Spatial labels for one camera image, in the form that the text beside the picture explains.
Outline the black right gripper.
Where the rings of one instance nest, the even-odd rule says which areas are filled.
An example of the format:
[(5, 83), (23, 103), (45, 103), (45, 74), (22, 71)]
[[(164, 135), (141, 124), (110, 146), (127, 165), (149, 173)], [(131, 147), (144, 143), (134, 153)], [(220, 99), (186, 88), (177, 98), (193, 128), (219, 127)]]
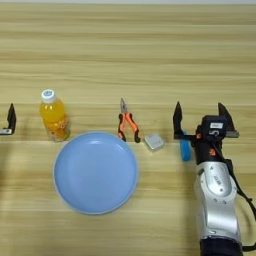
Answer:
[[(224, 116), (227, 120), (226, 136), (228, 138), (238, 138), (239, 132), (235, 129), (231, 115), (227, 108), (222, 104), (218, 104), (220, 116)], [(222, 138), (214, 136), (205, 136), (203, 128), (199, 125), (195, 135), (186, 135), (181, 128), (182, 109), (180, 103), (176, 104), (173, 114), (174, 138), (178, 140), (193, 140), (191, 146), (195, 151), (196, 164), (203, 162), (225, 162), (222, 154)]]

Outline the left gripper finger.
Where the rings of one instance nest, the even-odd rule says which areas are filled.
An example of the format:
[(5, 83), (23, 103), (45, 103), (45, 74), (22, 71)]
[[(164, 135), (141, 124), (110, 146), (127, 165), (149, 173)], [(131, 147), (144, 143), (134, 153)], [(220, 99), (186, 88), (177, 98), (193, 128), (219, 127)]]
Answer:
[(13, 135), (16, 129), (16, 112), (14, 104), (11, 104), (7, 116), (8, 127), (0, 129), (0, 135)]

